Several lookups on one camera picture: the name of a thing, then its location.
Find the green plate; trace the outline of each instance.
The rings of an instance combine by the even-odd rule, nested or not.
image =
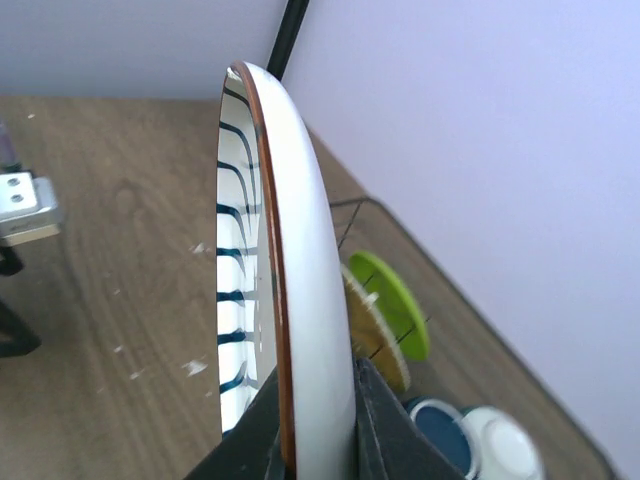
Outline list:
[[[389,324],[400,350],[412,360],[429,355],[429,336],[425,316],[409,289],[396,273],[372,253],[356,252],[349,268],[369,293],[376,293],[376,307]]]

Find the blue bowl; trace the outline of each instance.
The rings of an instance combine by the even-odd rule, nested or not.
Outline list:
[[[441,400],[417,397],[405,404],[409,417],[427,438],[466,479],[479,473],[479,456],[470,432],[458,410]]]

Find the black pole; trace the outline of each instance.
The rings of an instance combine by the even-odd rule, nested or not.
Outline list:
[[[284,11],[280,30],[278,30],[278,36],[267,65],[267,71],[278,80],[282,80],[284,70],[287,68],[293,45],[296,43],[296,37],[300,31],[300,25],[302,25],[304,14],[307,11],[307,5],[309,5],[309,0],[289,0],[287,2],[287,8]]]
[[[2,300],[0,300],[0,333],[9,337],[7,340],[0,340],[0,358],[27,355],[41,343],[33,330]]]

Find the black holder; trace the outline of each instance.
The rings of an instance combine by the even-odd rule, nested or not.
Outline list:
[[[0,275],[10,277],[20,272],[24,264],[11,247],[0,247]],[[0,358],[20,357],[33,352],[41,345],[40,338],[2,300],[0,300]]]
[[[355,361],[354,377],[356,478],[464,480],[427,442],[368,359]],[[234,429],[185,480],[291,480],[279,433],[274,370]]]

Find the wire rack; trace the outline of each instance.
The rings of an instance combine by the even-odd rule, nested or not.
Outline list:
[[[459,408],[494,405],[513,415],[540,449],[548,478],[616,479],[610,462],[495,329],[379,201],[331,203],[340,258],[367,250],[403,279],[426,315],[431,353],[411,363],[408,396]]]

